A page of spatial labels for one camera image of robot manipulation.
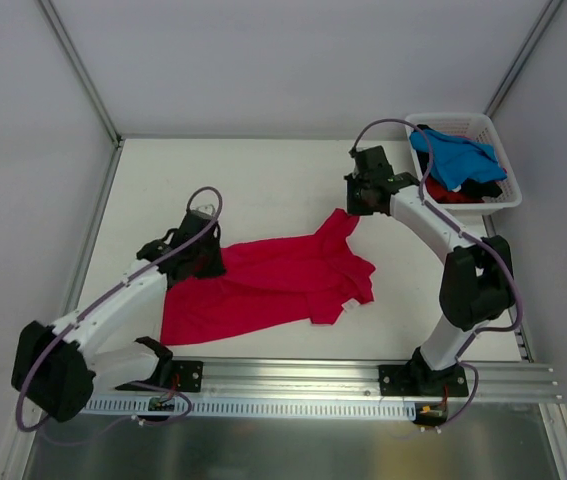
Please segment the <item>pink t shirt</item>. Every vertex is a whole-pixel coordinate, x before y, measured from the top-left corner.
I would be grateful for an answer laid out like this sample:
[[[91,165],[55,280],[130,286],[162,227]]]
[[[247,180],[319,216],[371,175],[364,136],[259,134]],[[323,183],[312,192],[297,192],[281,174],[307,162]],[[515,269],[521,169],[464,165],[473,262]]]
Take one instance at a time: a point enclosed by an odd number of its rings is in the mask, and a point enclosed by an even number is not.
[[[222,249],[223,275],[168,290],[161,342],[202,344],[301,320],[333,325],[347,302],[372,302],[376,268],[348,245],[358,224],[335,209],[312,234]]]

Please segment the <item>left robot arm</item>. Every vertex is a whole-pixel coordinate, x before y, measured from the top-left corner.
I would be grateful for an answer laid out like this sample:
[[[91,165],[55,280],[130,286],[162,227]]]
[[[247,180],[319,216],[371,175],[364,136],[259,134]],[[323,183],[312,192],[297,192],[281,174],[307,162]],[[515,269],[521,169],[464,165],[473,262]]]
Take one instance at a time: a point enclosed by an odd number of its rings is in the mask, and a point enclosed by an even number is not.
[[[167,293],[196,277],[224,274],[216,215],[188,209],[177,228],[145,244],[130,270],[82,310],[44,325],[32,321],[19,335],[11,385],[17,391],[15,420],[28,426],[23,407],[30,401],[46,419],[66,422],[95,393],[114,389],[165,391],[171,384],[173,354],[160,341],[141,336],[124,348],[101,346],[134,320],[162,319]]]

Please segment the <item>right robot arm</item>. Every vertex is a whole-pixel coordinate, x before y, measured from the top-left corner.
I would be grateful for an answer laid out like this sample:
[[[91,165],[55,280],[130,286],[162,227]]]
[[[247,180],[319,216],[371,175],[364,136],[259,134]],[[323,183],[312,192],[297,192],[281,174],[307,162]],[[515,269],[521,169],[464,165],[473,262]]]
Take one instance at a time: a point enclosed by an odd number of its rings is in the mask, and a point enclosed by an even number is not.
[[[410,173],[397,173],[382,147],[352,149],[345,176],[346,209],[354,216],[385,214],[410,229],[441,261],[441,318],[411,359],[379,370],[384,396],[467,395],[459,359],[477,333],[516,302],[509,280],[511,251],[501,236],[475,238],[421,191]]]

